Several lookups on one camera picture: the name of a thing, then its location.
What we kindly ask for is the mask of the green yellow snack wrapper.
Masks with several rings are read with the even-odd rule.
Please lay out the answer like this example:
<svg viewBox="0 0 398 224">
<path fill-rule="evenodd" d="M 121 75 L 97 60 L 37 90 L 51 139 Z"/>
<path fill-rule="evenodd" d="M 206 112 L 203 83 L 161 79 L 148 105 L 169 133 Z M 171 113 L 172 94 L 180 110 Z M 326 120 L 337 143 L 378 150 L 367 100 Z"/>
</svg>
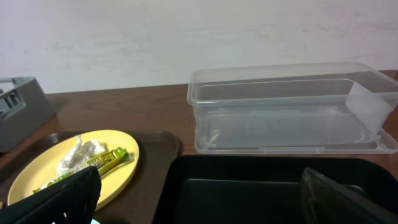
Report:
<svg viewBox="0 0 398 224">
<path fill-rule="evenodd" d="M 84 154 L 82 155 L 82 159 L 80 160 L 80 162 L 77 162 L 72 168 L 67 168 L 60 175 L 56 176 L 55 179 L 47 182 L 46 184 L 37 189 L 34 189 L 32 192 L 33 194 L 36 194 L 37 192 L 40 192 L 41 190 L 46 189 L 47 187 L 57 182 L 60 182 L 61 180 L 66 179 L 67 177 L 89 166 L 95 167 L 98 170 L 99 175 L 103 176 L 107 172 L 110 172 L 111 170 L 117 167 L 123 166 L 133 161 L 134 161 L 133 154 L 128 153 L 128 151 L 125 148 L 121 147 L 118 147 L 111 151 L 102 152 L 92 157 L 89 157 L 87 154 Z"/>
</svg>

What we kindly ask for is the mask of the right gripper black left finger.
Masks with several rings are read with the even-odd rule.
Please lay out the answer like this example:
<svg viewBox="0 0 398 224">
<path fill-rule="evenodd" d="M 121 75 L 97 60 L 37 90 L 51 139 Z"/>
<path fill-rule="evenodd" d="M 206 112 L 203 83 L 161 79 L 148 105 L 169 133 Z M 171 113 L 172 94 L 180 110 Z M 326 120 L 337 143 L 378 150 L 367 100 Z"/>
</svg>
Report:
<svg viewBox="0 0 398 224">
<path fill-rule="evenodd" d="M 91 223 L 100 192 L 100 174 L 89 166 L 2 209 L 1 224 Z"/>
</svg>

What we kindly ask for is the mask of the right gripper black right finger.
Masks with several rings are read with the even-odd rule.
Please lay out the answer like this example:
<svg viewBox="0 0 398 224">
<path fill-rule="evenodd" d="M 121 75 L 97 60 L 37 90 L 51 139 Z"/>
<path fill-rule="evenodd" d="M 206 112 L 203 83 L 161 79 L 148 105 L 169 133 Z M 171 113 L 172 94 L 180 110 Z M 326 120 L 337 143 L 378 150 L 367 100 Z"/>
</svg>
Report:
<svg viewBox="0 0 398 224">
<path fill-rule="evenodd" d="M 307 223 L 397 223 L 397 214 L 307 167 L 300 180 L 300 204 Z"/>
</svg>

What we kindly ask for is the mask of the white napkin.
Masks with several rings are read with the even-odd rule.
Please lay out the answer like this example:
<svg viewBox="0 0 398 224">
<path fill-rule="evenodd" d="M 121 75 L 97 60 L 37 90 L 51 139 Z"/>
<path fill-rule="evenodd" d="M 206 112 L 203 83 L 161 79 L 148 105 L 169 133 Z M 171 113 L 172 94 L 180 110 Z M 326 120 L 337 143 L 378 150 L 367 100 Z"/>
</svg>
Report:
<svg viewBox="0 0 398 224">
<path fill-rule="evenodd" d="M 58 177 L 67 172 L 76 170 L 91 158 L 106 151 L 105 145 L 99 140 L 94 139 L 83 143 L 81 134 L 79 134 L 77 135 L 76 145 L 69 150 L 65 154 L 65 157 L 57 164 L 56 176 Z"/>
</svg>

